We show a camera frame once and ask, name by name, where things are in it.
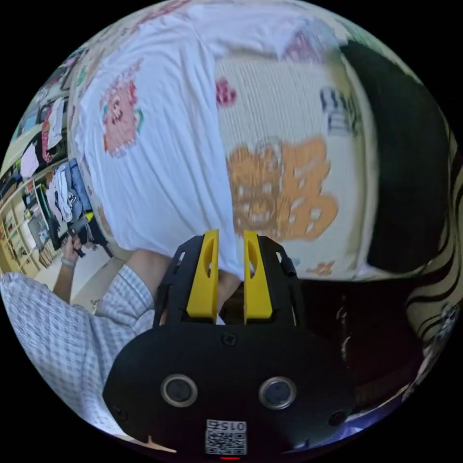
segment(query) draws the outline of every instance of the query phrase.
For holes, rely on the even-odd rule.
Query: white t-shirt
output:
[[[218,229],[219,267],[243,277],[215,64],[242,50],[280,58],[301,22],[288,6],[194,5],[142,24],[102,61],[76,143],[119,246],[173,256]]]

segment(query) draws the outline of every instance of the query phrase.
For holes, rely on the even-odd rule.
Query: black and white striped fabric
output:
[[[439,254],[427,265],[406,304],[408,320],[425,345],[445,325],[443,312],[448,307],[460,312],[463,300],[463,153],[451,132],[449,150],[449,210]]]

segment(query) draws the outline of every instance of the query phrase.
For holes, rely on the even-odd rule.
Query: wristband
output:
[[[61,263],[64,264],[64,265],[67,265],[68,267],[72,267],[72,268],[74,268],[76,266],[75,262],[72,262],[71,260],[66,259],[65,257],[61,258]]]

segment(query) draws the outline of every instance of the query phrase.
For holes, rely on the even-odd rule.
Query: qr code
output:
[[[246,455],[245,423],[243,423],[244,426],[239,426],[240,429],[237,429],[237,423],[242,424],[242,422],[208,420],[206,453],[215,455]]]

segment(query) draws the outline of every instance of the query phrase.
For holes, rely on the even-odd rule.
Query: plaid shirt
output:
[[[95,315],[21,273],[1,275],[0,291],[16,336],[53,391],[91,425],[124,436],[102,392],[117,354],[152,326],[145,284],[124,265]]]

